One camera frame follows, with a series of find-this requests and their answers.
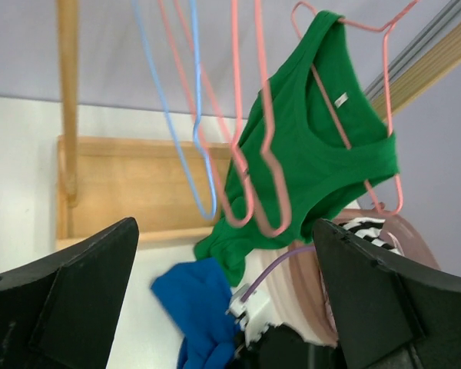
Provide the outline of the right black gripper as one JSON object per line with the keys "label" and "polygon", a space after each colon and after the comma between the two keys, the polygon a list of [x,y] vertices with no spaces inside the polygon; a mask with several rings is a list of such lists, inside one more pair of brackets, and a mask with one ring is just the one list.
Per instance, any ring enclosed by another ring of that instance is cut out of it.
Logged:
{"label": "right black gripper", "polygon": [[292,327],[281,324],[269,326],[260,338],[249,344],[238,334],[234,343],[235,368],[345,368],[340,347],[310,343]]}

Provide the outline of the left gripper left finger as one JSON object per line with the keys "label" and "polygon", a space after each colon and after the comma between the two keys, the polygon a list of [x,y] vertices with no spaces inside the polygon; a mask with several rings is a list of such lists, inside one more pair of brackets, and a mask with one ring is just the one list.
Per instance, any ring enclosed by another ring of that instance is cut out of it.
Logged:
{"label": "left gripper left finger", "polygon": [[0,368],[104,368],[139,229],[124,218],[0,274]]}

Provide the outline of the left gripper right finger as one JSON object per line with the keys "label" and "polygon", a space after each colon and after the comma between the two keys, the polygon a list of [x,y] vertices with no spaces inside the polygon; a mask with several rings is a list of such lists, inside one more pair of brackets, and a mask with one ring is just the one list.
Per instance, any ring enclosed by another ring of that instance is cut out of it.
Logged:
{"label": "left gripper right finger", "polygon": [[313,242],[348,368],[461,368],[461,277],[328,220]]}

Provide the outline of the black white striped tank top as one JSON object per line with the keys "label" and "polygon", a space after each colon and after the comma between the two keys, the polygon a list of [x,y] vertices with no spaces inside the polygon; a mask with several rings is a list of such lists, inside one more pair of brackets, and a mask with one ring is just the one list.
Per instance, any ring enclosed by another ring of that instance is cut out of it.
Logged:
{"label": "black white striped tank top", "polygon": [[400,248],[400,243],[394,236],[390,235],[392,244],[381,238],[381,232],[385,221],[386,220],[382,218],[358,217],[350,221],[340,223],[340,226],[379,248],[404,256],[404,253]]}

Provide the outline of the blue tank top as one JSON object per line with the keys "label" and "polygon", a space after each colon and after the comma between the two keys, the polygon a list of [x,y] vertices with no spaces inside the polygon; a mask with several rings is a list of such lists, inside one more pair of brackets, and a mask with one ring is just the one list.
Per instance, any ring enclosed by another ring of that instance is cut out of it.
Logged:
{"label": "blue tank top", "polygon": [[178,368],[224,368],[239,327],[226,313],[232,293],[214,258],[174,265],[151,290],[183,335]]}

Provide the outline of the pink hanger of striped top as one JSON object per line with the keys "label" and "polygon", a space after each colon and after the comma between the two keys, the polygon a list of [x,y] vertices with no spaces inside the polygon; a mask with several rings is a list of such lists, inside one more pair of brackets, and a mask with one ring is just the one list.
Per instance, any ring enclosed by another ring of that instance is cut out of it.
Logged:
{"label": "pink hanger of striped top", "polygon": [[[209,174],[209,185],[211,188],[212,204],[216,204],[217,201],[221,203],[222,211],[225,215],[227,223],[235,228],[242,228],[246,225],[254,213],[254,198],[251,194],[252,183],[248,174],[248,163],[244,157],[243,152],[238,147],[238,140],[243,130],[243,118],[242,118],[242,99],[240,92],[240,70],[239,64],[234,64],[234,100],[236,102],[237,118],[235,123],[235,132],[231,134],[224,121],[221,108],[217,102],[217,98],[214,94],[214,90],[211,86],[210,80],[207,76],[207,72],[201,62],[200,53],[200,36],[199,36],[199,24],[197,16],[197,6],[195,1],[190,2],[191,12],[191,24],[188,25],[185,17],[183,16],[180,2],[174,2],[174,8],[177,11],[177,16],[183,27],[187,45],[192,52],[194,58],[194,92],[190,91],[189,82],[185,74],[184,66],[177,49],[175,38],[172,34],[171,25],[167,19],[165,6],[163,1],[158,2],[158,6],[161,12],[162,21],[164,23],[164,29],[166,31],[167,39],[173,53],[173,59],[176,64],[177,73],[181,85],[184,89],[184,95],[187,101],[187,105],[190,109],[191,117],[194,119],[193,127],[193,143],[195,148],[203,155],[205,168]],[[221,133],[228,143],[228,150],[230,155],[229,166],[234,168],[239,178],[241,187],[244,191],[244,202],[245,202],[245,213],[242,218],[237,218],[232,209],[231,203],[224,190],[224,185],[220,175],[217,172],[217,166],[214,160],[211,158],[209,146],[206,142],[203,131],[200,128],[201,116],[202,116],[202,93],[206,92],[210,99],[211,106],[217,118],[217,123]]]}

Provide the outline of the light blue wire hanger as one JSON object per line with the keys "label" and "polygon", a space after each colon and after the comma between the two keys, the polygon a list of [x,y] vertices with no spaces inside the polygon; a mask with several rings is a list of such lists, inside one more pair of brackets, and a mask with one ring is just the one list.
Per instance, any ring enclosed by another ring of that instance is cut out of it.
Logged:
{"label": "light blue wire hanger", "polygon": [[[184,170],[184,174],[186,176],[187,182],[191,189],[191,193],[197,205],[197,208],[201,214],[201,217],[205,220],[212,220],[217,213],[217,194],[216,188],[214,184],[213,172],[211,167],[211,160],[210,155],[204,150],[203,146],[201,145],[201,140],[198,137],[198,129],[201,124],[201,100],[202,100],[202,88],[201,88],[201,55],[200,55],[200,46],[199,41],[197,40],[195,50],[194,50],[194,77],[195,77],[195,95],[196,95],[196,117],[194,118],[194,127],[193,127],[193,143],[195,148],[197,149],[197,153],[202,157],[204,162],[204,169],[206,171],[207,183],[209,187],[209,193],[211,196],[211,206],[208,211],[204,209],[203,201],[201,200],[197,186],[194,182],[194,179],[191,174],[191,170],[187,163],[187,160],[184,156],[184,152],[180,143],[180,140],[177,137],[177,133],[174,127],[173,120],[171,118],[167,99],[164,94],[164,90],[161,85],[161,81],[159,79],[157,69],[154,63],[154,59],[151,53],[151,46],[148,41],[147,33],[144,28],[144,23],[141,16],[141,10],[139,7],[139,1],[131,1],[131,6],[134,11],[134,18],[138,26],[139,34],[141,36],[141,44],[144,51],[145,59],[148,63],[149,70],[151,76],[154,81],[154,85],[161,102],[161,106],[163,108],[164,118],[167,124],[167,128],[171,134],[172,141],[174,142],[174,146],[177,151],[177,156],[179,157],[180,163]],[[195,1],[190,1],[190,8],[191,8],[191,30],[193,32],[193,36],[198,39],[199,31],[198,31],[198,19],[197,19],[197,6]]]}

